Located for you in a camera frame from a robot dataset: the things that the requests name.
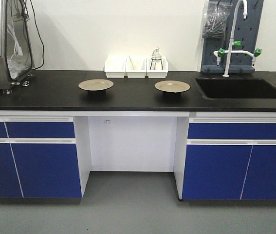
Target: gray floor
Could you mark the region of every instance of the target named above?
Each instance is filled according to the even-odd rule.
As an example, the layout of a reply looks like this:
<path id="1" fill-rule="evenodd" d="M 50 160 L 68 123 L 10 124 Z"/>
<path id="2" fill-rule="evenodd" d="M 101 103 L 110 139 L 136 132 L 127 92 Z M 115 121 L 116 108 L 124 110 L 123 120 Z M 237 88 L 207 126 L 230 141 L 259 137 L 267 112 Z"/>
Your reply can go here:
<path id="1" fill-rule="evenodd" d="M 82 200 L 0 199 L 0 234 L 276 234 L 276 201 L 184 201 L 172 173 L 91 172 Z"/>

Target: black countertop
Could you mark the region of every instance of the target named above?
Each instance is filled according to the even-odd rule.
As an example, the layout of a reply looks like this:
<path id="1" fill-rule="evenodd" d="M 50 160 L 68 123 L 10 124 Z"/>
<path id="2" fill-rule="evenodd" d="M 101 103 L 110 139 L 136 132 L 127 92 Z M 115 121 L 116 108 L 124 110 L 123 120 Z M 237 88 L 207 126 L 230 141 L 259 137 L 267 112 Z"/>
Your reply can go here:
<path id="1" fill-rule="evenodd" d="M 204 97 L 196 78 L 221 78 L 221 74 L 168 72 L 166 79 L 110 78 L 114 86 L 105 95 L 89 95 L 78 84 L 106 79 L 103 71 L 36 70 L 30 86 L 16 86 L 11 94 L 0 90 L 0 110 L 41 111 L 227 111 L 276 112 L 276 99 L 211 99 Z M 232 74 L 230 78 L 263 78 L 276 86 L 276 72 Z M 191 89 L 179 98 L 166 98 L 155 83 L 179 80 Z"/>

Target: stainless steel equipment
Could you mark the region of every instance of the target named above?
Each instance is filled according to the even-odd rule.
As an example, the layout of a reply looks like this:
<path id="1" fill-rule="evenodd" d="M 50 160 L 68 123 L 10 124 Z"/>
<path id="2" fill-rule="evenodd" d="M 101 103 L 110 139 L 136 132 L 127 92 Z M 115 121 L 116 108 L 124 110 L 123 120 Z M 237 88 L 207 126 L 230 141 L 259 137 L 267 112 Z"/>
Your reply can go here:
<path id="1" fill-rule="evenodd" d="M 0 0 L 0 89 L 9 93 L 33 67 L 24 0 Z"/>

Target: plastic bag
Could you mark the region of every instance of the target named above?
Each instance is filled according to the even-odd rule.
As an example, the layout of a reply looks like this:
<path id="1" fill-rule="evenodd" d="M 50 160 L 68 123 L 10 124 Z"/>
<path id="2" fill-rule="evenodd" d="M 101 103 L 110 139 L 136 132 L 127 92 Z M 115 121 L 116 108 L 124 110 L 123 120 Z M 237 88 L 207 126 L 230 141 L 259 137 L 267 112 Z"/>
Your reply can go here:
<path id="1" fill-rule="evenodd" d="M 207 13 L 204 14 L 203 38 L 225 38 L 226 20 L 230 15 L 231 7 L 231 3 L 220 1 L 208 3 Z"/>

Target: faucet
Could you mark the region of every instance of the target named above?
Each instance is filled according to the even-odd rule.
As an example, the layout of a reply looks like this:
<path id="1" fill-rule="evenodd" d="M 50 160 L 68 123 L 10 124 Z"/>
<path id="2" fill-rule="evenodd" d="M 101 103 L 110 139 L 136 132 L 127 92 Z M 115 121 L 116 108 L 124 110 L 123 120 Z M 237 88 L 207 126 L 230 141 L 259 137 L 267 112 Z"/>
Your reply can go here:
<path id="1" fill-rule="evenodd" d="M 226 65 L 225 65 L 225 70 L 224 70 L 224 75 L 223 75 L 224 77 L 229 77 L 229 66 L 230 66 L 230 62 L 231 62 L 232 53 L 241 53 L 241 54 L 246 54 L 246 55 L 251 56 L 253 58 L 253 66 L 255 65 L 256 57 L 258 57 L 262 53 L 261 49 L 256 49 L 254 53 L 250 53 L 249 51 L 245 51 L 245 50 L 232 50 L 233 45 L 239 46 L 241 44 L 240 41 L 234 41 L 237 13 L 238 13 L 239 6 L 241 3 L 244 4 L 243 18 L 244 18 L 244 20 L 247 19 L 247 14 L 248 14 L 247 0 L 239 0 L 236 3 L 236 7 L 235 7 L 235 11 L 234 11 L 233 24 L 232 24 L 232 29 L 231 29 L 231 37 L 230 37 L 230 41 L 229 41 L 229 48 L 228 48 L 228 50 L 224 50 L 221 48 L 220 50 L 214 51 L 214 55 L 217 57 L 217 65 L 218 66 L 220 64 L 221 57 L 224 54 L 227 54 Z"/>

